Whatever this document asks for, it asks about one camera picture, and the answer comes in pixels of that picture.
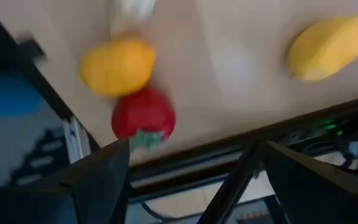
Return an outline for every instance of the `black metal frame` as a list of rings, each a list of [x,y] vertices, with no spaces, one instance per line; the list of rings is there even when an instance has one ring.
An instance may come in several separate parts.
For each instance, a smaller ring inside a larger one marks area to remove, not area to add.
[[[307,220],[307,223],[315,223],[318,220],[318,215],[322,215],[322,223],[332,223],[336,218],[347,220],[349,217],[350,222],[347,223],[354,223],[355,220],[358,220],[358,210],[353,213],[353,209],[358,206],[357,176],[323,162],[314,161],[306,155],[275,142],[263,140],[257,141],[249,150],[243,151],[237,164],[225,178],[222,186],[197,223],[226,223],[253,177],[254,171],[262,161],[268,169],[269,179],[272,178],[270,181],[273,181],[273,188],[278,190],[276,193],[280,201],[283,199],[287,208],[290,208],[289,212],[292,218],[297,220],[297,223],[304,223],[305,220]],[[314,184],[314,187],[311,187],[308,191],[310,195],[306,196],[309,199],[313,197],[313,200],[307,201],[307,203],[310,203],[309,206],[317,205],[316,202],[321,203],[321,200],[326,197],[328,199],[325,203],[329,206],[321,206],[316,209],[311,209],[308,206],[302,208],[302,205],[299,204],[302,201],[300,196],[304,194],[305,188],[310,187],[308,182]],[[332,208],[334,212],[331,213],[328,208],[334,206],[338,201],[344,203],[344,205]],[[288,223],[281,206],[275,198],[266,198],[265,203],[275,224]],[[347,210],[350,215],[338,215],[340,212]]]
[[[167,174],[186,167],[202,164],[205,161],[219,159],[220,157],[240,154],[241,151],[250,149],[258,139],[269,139],[276,141],[280,136],[291,131],[316,126],[322,119],[341,120],[358,115],[358,100],[353,100],[340,105],[332,106],[310,114],[302,115],[293,119],[282,121],[270,126],[239,134],[237,136],[222,139],[216,142],[194,147],[178,154],[158,158],[157,160],[146,162],[130,168],[130,180],[132,183]],[[348,141],[348,136],[321,136],[307,140],[306,143],[337,140]],[[298,148],[299,145],[289,145],[290,148]],[[319,156],[333,151],[308,153],[309,156]],[[163,197],[164,195],[174,194],[184,190],[193,189],[202,185],[211,184],[223,180],[229,171],[237,164],[237,160],[198,169],[193,172],[176,175],[167,179],[158,180],[149,184],[134,187],[129,199],[130,203],[143,202],[153,198]]]
[[[259,139],[276,141],[280,139],[280,136],[283,136],[283,134],[308,126],[316,126],[322,119],[338,121],[356,115],[358,115],[358,100],[353,100],[341,105],[332,106],[324,110],[282,121],[277,124],[134,166],[130,168],[129,172],[131,182],[167,174],[185,167],[201,164],[205,161],[219,159],[220,157],[239,153],[242,154],[241,158],[238,160],[234,159],[233,161],[217,164],[205,169],[199,169],[194,172],[180,174],[141,185],[140,187],[134,187],[128,202],[144,202],[146,200],[193,189],[224,179],[223,185],[199,220],[199,223],[224,223],[239,197],[242,195],[244,189],[247,187],[252,174],[260,164],[263,150],[258,150],[258,148],[260,148],[259,143],[263,140]],[[310,144],[312,142],[328,140],[335,140],[338,142],[354,141],[357,139],[358,134],[352,136],[320,136],[300,144]],[[289,147],[297,148],[299,146],[294,144]],[[277,203],[274,204],[272,199],[270,199],[267,204],[273,211],[275,211],[271,213],[271,215],[274,215],[273,219],[275,220],[275,223],[286,223],[283,213],[277,210]]]

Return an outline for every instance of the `cable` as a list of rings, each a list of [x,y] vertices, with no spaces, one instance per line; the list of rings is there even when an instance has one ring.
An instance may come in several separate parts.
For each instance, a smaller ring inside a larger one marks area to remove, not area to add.
[[[179,218],[165,217],[163,215],[158,214],[157,212],[153,211],[145,202],[141,202],[140,205],[149,215],[153,216],[154,218],[160,220],[163,223],[179,220]]]

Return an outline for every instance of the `floor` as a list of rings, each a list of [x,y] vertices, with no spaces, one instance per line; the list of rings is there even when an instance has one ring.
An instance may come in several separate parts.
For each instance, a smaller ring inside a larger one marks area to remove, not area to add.
[[[46,129],[59,127],[61,119],[46,102],[28,115],[0,117],[0,185],[9,181],[11,171],[21,165]]]
[[[271,218],[267,213],[268,209],[266,204],[261,200],[254,200],[251,203],[238,203],[234,208],[232,215],[229,217],[227,224],[237,224],[238,220],[246,220],[250,217],[255,218],[255,216],[265,216],[263,220],[259,220],[262,222],[255,222],[258,224],[273,224]],[[197,213],[195,215],[189,215],[185,218],[181,218],[179,220],[172,220],[169,223],[171,224],[193,224],[196,223],[201,216],[201,213]],[[126,224],[138,224],[138,223],[161,223],[160,220],[151,217],[139,204],[138,205],[130,205],[127,211]]]

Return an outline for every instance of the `lemon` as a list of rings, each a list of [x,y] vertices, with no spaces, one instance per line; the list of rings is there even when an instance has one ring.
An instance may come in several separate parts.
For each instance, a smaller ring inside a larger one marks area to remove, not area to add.
[[[288,66],[306,81],[330,77],[358,56],[358,16],[317,22],[292,44]]]
[[[103,96],[129,95],[150,80],[155,50],[143,40],[126,37],[90,50],[83,60],[81,77]]]

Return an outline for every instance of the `metal bar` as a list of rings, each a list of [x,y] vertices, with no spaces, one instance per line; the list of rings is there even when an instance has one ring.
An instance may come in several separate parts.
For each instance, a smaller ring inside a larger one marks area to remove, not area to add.
[[[243,146],[261,136],[274,140],[281,134],[315,124],[319,120],[343,118],[354,113],[358,113],[358,99],[134,166],[130,169],[131,181],[163,174],[222,155],[240,152]]]
[[[288,224],[287,218],[285,217],[283,210],[280,208],[280,204],[278,204],[276,195],[264,197],[264,202],[274,224]]]
[[[129,194],[131,193],[131,185],[129,183],[128,175],[125,179],[124,185],[122,186],[119,194],[116,206],[110,218],[110,224],[125,224],[127,214],[127,204]]]
[[[222,186],[198,220],[199,224],[223,224],[247,188],[254,169],[262,162],[264,150],[257,143],[242,153],[235,168],[230,171]]]
[[[218,166],[198,170],[190,174],[184,174],[171,179],[141,186],[139,188],[134,188],[129,203],[144,202],[146,200],[163,197],[223,180],[225,176],[227,176],[228,171],[233,167],[234,162],[227,162]]]
[[[358,134],[352,136],[323,136],[308,139],[305,142],[307,144],[313,144],[314,142],[320,141],[358,141]],[[289,147],[297,147],[304,145],[304,142],[299,142],[290,145]],[[308,151],[305,152],[307,156],[315,157],[321,156],[322,154],[328,154],[337,150],[327,149],[324,152],[321,151]],[[145,200],[151,200],[158,197],[174,194],[184,190],[189,190],[203,185],[208,185],[213,182],[223,180],[230,170],[236,165],[238,160],[225,162],[216,166],[208,167],[202,170],[194,171],[187,174],[178,175],[169,179],[160,180],[151,184],[146,184],[140,187],[134,187],[131,194],[129,203],[137,203]]]

